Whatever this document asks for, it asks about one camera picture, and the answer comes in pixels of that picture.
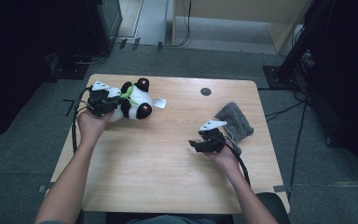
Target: hand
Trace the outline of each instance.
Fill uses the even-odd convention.
[[[76,120],[79,125],[81,141],[91,141],[91,143],[96,143],[103,134],[107,121],[114,113],[115,111],[112,111],[102,117],[92,115],[88,109],[80,113]]]
[[[230,141],[227,140],[226,143],[229,146],[234,147],[232,146]],[[241,172],[237,158],[235,158],[234,154],[231,152],[231,149],[228,148],[227,146],[223,147],[223,149],[219,153],[205,152],[203,154],[214,160],[214,162],[216,162],[219,169],[225,175],[237,171]]]

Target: person's left arm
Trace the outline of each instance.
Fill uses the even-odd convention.
[[[58,221],[75,223],[79,215],[86,187],[92,152],[103,133],[109,113],[97,118],[88,110],[77,117],[81,140],[74,157],[60,174],[40,205],[34,223]]]

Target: person's right arm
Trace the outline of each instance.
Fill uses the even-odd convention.
[[[224,147],[220,153],[204,154],[213,159],[228,178],[237,195],[246,223],[278,223],[246,182],[237,159],[228,147]]]

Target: forearm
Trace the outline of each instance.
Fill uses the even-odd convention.
[[[278,223],[258,200],[239,170],[227,173],[227,177],[237,195],[246,223]]]
[[[40,206],[35,223],[55,220],[74,223],[83,202],[87,174],[96,141],[82,141]]]

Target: wooden tabletop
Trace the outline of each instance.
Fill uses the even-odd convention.
[[[113,87],[137,76],[93,75]],[[241,158],[252,189],[274,192],[282,186],[269,128],[254,82],[183,77],[147,77],[153,98],[167,100],[150,117],[109,123],[89,168],[83,210],[100,212],[239,214],[233,188],[217,166],[190,146],[200,140],[198,130],[229,102],[235,102],[255,132],[242,140]],[[212,94],[204,96],[202,88]],[[69,132],[51,181],[73,156]],[[286,193],[277,193],[289,212]]]

